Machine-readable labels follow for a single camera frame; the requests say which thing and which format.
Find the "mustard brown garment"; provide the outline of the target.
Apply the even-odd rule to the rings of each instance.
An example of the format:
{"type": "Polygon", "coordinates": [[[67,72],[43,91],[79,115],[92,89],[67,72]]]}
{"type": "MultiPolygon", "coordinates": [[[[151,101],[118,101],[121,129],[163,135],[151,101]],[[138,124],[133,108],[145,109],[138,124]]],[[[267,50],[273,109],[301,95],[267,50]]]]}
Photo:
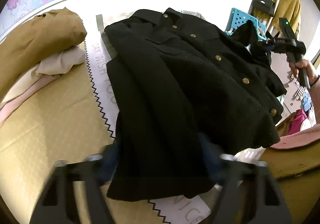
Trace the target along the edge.
{"type": "Polygon", "coordinates": [[[50,10],[17,26],[1,43],[1,99],[21,73],[79,45],[86,35],[82,19],[67,8],[50,10]]]}

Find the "beige cream folded cloth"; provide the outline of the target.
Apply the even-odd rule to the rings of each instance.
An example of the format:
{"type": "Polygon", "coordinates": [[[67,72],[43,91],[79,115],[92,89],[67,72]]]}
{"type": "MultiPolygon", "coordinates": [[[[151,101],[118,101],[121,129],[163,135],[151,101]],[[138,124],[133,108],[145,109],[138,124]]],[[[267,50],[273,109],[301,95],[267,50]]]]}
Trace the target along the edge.
{"type": "Polygon", "coordinates": [[[1,101],[1,125],[24,101],[84,61],[85,51],[75,46],[45,58],[24,72],[1,101]]]}

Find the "black handbag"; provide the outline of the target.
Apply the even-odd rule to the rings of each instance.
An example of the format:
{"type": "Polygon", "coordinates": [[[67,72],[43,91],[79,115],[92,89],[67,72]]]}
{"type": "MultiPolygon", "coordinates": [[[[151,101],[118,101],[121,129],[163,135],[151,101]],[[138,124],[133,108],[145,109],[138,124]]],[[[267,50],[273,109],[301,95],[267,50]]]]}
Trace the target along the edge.
{"type": "Polygon", "coordinates": [[[273,17],[276,4],[273,0],[253,0],[252,6],[254,9],[273,17]]]}

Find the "black button coat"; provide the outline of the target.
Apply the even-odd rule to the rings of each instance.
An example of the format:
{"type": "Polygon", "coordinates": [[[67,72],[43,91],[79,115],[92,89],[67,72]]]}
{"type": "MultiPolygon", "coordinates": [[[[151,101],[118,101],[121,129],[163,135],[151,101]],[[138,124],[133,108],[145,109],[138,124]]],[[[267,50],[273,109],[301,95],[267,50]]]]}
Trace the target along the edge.
{"type": "Polygon", "coordinates": [[[286,89],[268,59],[247,50],[257,40],[251,22],[226,35],[193,15],[141,9],[104,32],[119,108],[110,199],[192,198],[215,184],[212,146],[236,154],[279,141],[286,89]]]}

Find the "magenta pink garment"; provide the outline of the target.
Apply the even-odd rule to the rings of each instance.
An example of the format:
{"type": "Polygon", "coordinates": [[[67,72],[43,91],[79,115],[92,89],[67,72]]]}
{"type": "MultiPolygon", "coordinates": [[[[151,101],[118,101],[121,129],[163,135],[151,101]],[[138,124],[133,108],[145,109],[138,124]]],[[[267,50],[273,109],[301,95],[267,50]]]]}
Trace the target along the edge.
{"type": "Polygon", "coordinates": [[[290,122],[287,134],[292,135],[309,128],[311,128],[311,122],[309,118],[303,109],[299,109],[296,111],[296,115],[290,122]]]}

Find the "blue perforated hanging organizer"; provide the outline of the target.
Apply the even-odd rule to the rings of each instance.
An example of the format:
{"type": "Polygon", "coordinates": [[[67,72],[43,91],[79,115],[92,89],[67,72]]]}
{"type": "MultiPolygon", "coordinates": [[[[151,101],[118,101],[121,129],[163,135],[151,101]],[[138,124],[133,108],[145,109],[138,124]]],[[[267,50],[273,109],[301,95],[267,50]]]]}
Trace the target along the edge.
{"type": "Polygon", "coordinates": [[[267,40],[265,35],[266,26],[263,23],[259,22],[259,20],[254,16],[251,16],[248,13],[242,12],[236,8],[231,9],[225,33],[227,35],[233,34],[240,26],[245,24],[247,21],[251,21],[255,26],[255,30],[257,32],[259,40],[267,40]]]}

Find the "patterned patchwork bedspread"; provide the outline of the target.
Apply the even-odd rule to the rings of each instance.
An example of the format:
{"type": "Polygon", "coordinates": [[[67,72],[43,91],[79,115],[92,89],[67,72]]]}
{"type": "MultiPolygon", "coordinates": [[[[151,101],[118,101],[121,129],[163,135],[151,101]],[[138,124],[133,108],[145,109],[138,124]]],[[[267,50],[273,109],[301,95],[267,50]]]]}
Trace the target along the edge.
{"type": "MultiPolygon", "coordinates": [[[[208,160],[215,184],[205,193],[133,202],[107,196],[118,163],[119,108],[106,65],[116,51],[108,37],[110,60],[100,49],[99,37],[90,40],[86,35],[80,44],[88,49],[85,59],[93,57],[94,64],[84,61],[73,66],[24,101],[1,125],[1,196],[16,219],[30,223],[56,162],[74,164],[101,154],[103,162],[97,175],[115,223],[169,223],[169,212],[178,214],[183,223],[208,222],[222,190],[218,172],[220,155],[225,153],[217,146],[211,147],[208,160]]],[[[279,136],[279,141],[267,148],[246,148],[231,155],[240,162],[267,163],[293,223],[319,223],[319,126],[279,136]]],[[[81,223],[91,223],[84,183],[75,182],[74,192],[81,223]]]]}

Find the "yellow hanging garment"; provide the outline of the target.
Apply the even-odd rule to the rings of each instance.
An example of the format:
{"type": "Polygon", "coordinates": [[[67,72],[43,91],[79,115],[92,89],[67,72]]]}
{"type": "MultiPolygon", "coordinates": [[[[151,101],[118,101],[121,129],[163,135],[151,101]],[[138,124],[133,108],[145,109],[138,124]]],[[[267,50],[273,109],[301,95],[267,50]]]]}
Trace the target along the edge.
{"type": "MultiPolygon", "coordinates": [[[[280,31],[279,26],[279,18],[285,17],[289,21],[293,32],[296,36],[299,34],[299,27],[300,27],[300,12],[301,12],[301,2],[300,0],[279,0],[278,6],[275,10],[274,17],[271,21],[271,26],[274,27],[274,29],[277,29],[280,31]]],[[[270,19],[270,16],[254,9],[253,16],[265,20],[268,22],[270,19]]]]}

